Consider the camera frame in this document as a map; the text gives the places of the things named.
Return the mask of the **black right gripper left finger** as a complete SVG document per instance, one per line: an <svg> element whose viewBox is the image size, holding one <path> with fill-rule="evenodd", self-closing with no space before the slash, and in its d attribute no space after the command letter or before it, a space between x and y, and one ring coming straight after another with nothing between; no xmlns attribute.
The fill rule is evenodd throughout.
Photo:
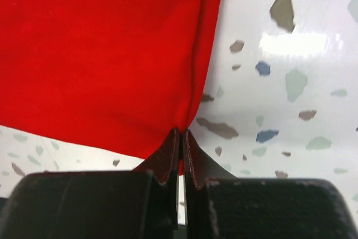
<svg viewBox="0 0 358 239"><path fill-rule="evenodd" d="M152 227L156 230L178 229L178 174L180 160L180 131L169 131L161 146L133 169L150 172L156 191L149 195L149 210L158 214L159 220Z"/></svg>

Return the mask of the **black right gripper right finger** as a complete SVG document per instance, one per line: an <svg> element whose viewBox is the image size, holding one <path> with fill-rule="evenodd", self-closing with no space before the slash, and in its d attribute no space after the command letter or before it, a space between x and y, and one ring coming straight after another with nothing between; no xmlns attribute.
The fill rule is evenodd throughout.
<svg viewBox="0 0 358 239"><path fill-rule="evenodd" d="M218 228L209 195L210 183L235 176L200 148L190 130L182 135L182 159L187 238L212 238Z"/></svg>

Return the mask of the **red t shirt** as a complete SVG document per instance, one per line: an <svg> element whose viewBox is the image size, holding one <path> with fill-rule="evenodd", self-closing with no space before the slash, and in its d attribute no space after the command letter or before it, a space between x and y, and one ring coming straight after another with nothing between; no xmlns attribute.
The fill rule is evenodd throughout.
<svg viewBox="0 0 358 239"><path fill-rule="evenodd" d="M139 158L200 105L220 0L1 0L1 124Z"/></svg>

